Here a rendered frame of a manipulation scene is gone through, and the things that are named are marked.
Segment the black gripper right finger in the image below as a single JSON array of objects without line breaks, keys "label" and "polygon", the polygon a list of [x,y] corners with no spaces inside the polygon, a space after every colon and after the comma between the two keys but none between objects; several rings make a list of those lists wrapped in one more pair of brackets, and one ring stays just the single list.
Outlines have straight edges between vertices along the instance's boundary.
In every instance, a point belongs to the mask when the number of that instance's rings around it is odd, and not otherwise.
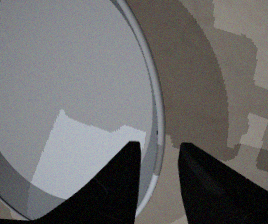
[{"label": "black gripper right finger", "polygon": [[178,171],[188,224],[268,224],[268,191],[192,143]]}]

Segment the grey plate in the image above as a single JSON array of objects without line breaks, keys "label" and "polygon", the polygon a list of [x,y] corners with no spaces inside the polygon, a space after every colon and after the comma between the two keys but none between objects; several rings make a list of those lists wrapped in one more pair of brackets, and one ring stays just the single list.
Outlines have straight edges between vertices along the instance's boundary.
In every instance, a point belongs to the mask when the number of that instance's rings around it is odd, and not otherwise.
[{"label": "grey plate", "polygon": [[127,1],[0,0],[0,201],[38,219],[129,141],[141,146],[136,218],[160,176],[165,111]]}]

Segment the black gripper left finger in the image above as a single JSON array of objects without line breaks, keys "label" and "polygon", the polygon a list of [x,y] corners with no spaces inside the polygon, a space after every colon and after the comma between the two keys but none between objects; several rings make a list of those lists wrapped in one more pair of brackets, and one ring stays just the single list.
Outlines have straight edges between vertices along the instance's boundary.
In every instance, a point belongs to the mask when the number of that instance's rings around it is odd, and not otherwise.
[{"label": "black gripper left finger", "polygon": [[0,224],[134,224],[141,147],[129,141],[87,184],[35,220],[0,219]]}]

